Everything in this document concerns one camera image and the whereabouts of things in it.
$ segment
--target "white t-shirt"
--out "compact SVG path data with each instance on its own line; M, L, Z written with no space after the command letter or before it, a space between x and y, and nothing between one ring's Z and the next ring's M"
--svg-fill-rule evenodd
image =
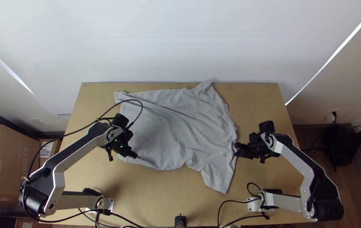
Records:
M129 163L157 170L173 170L187 165L201 171L205 184L227 193L235 169L236 126L211 83L195 89L115 92L116 103L138 99L144 105L131 127L129 146L136 159L118 156ZM121 114L130 121L140 111L137 102L121 104Z

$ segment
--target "table top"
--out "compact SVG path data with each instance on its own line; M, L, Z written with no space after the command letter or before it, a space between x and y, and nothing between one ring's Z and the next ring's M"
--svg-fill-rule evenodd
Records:
M87 125L115 104L114 92L140 92L159 89L194 88L198 83L83 83L66 132ZM228 104L238 128L238 141L249 142L249 134L258 132L258 124L273 120L276 132L286 133L296 142L287 109L278 84L275 83L213 83L213 87ZM119 106L109 114L114 116ZM85 135L83 130L63 139L66 148ZM125 163L118 158L109 162L107 153L96 148L65 172L67 191L82 191L85 187L114 198L113 212L142 226L173 226L175 216L187 217L188 226L216 226L217 211L225 200L246 201L251 195L247 183L263 188L282 189L285 194L300 195L302 175L283 157L274 157L261 164L258 159L238 158L230 188L226 195L204 184L199 172L186 166L172 171ZM77 209L59 210L46 220L57 220L78 213ZM226 203L220 214L220 224L240 217L256 215L246 204ZM263 217L242 220L235 225L281 224L307 222L301 214L284 209ZM114 216L100 216L108 225L129 225ZM77 216L60 224L94 225L85 216Z

